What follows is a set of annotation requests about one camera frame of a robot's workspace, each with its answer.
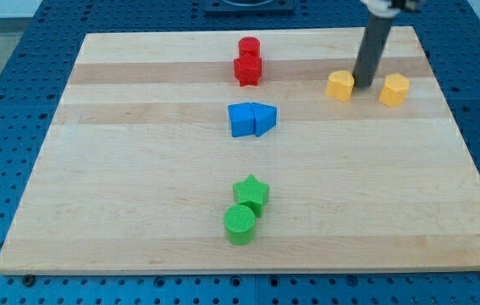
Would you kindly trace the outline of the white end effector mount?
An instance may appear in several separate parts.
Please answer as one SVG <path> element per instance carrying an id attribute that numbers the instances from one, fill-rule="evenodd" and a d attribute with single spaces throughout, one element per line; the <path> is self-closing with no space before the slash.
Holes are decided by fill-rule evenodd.
<path id="1" fill-rule="evenodd" d="M 395 17 L 398 13 L 414 13 L 425 0 L 361 0 L 368 11 L 378 17 Z"/>

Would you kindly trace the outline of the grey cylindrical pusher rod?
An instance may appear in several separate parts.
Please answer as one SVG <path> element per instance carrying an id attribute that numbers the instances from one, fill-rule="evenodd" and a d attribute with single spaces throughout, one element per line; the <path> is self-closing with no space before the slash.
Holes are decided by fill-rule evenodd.
<path id="1" fill-rule="evenodd" d="M 366 88 L 372 84 L 393 22 L 394 18 L 369 15 L 352 73 L 355 87 Z"/>

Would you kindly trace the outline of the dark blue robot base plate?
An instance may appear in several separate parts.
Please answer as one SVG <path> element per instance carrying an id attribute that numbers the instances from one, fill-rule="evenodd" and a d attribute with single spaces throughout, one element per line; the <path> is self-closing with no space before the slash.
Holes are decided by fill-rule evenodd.
<path id="1" fill-rule="evenodd" d="M 207 14 L 290 13 L 295 0 L 203 0 Z"/>

